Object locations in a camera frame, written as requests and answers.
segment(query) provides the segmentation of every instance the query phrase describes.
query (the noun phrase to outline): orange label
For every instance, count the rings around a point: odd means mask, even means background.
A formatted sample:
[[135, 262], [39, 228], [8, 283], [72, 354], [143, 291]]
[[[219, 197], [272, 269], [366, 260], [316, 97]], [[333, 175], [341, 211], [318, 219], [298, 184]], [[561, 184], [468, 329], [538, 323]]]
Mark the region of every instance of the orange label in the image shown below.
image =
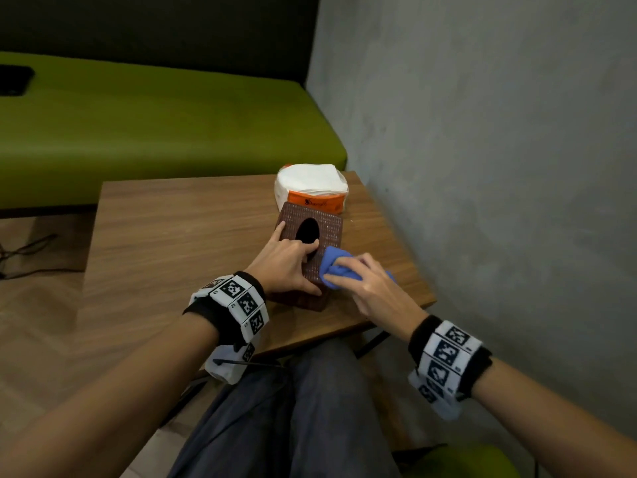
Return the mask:
[[343, 213], [343, 204], [345, 203], [345, 194], [329, 194], [326, 196], [312, 196], [298, 191], [289, 191], [287, 200], [300, 206], [308, 206], [318, 209], [326, 213], [340, 215]]

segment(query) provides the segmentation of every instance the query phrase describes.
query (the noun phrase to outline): black wall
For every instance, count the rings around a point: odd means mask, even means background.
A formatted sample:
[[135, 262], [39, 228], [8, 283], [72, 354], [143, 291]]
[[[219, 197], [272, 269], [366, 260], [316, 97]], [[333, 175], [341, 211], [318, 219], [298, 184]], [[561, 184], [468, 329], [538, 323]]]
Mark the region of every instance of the black wall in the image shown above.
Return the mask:
[[0, 51], [305, 82], [318, 0], [0, 0]]

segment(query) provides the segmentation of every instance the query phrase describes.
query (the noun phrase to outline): wall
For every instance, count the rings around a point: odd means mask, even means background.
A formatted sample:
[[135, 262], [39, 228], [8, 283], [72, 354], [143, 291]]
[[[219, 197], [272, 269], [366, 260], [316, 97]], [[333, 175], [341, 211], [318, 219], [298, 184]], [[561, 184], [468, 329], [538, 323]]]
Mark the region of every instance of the wall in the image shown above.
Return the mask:
[[2, 0], [0, 50], [304, 83], [318, 0]]
[[[322, 0], [307, 82], [434, 310], [633, 437], [636, 15], [637, 0]], [[481, 412], [463, 419], [515, 451]]]

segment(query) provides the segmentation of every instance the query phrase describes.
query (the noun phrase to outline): person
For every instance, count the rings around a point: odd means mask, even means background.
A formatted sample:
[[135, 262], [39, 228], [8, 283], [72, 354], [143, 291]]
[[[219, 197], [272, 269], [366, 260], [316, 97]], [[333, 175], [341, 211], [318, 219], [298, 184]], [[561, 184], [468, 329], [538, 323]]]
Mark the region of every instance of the person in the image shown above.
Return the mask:
[[[281, 224], [245, 269], [265, 293], [320, 290], [301, 274], [318, 241], [280, 241]], [[409, 343], [428, 314], [370, 255], [342, 257], [361, 280], [327, 276], [374, 324]], [[187, 312], [35, 423], [0, 457], [0, 476], [117, 477], [220, 339]], [[637, 445], [503, 361], [471, 395], [556, 477], [637, 476]], [[249, 366], [225, 387], [181, 450], [170, 477], [398, 476], [353, 353], [332, 340], [282, 367]]]

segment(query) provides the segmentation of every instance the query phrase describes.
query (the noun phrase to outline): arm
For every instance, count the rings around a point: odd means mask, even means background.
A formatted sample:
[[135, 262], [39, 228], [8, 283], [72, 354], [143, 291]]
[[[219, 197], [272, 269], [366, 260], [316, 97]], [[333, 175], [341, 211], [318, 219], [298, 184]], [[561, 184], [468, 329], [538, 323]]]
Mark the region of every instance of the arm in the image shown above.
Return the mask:
[[[268, 292], [320, 289], [301, 274], [318, 240], [282, 240], [279, 225], [246, 269]], [[37, 420], [0, 455], [0, 476], [118, 477], [178, 401], [219, 341], [209, 321], [186, 313], [116, 367]]]
[[[372, 322], [409, 342], [428, 314], [370, 255], [342, 257], [336, 264], [362, 281], [325, 278], [349, 290]], [[493, 359], [472, 394], [554, 476], [628, 477], [637, 471], [637, 443], [502, 361]]]

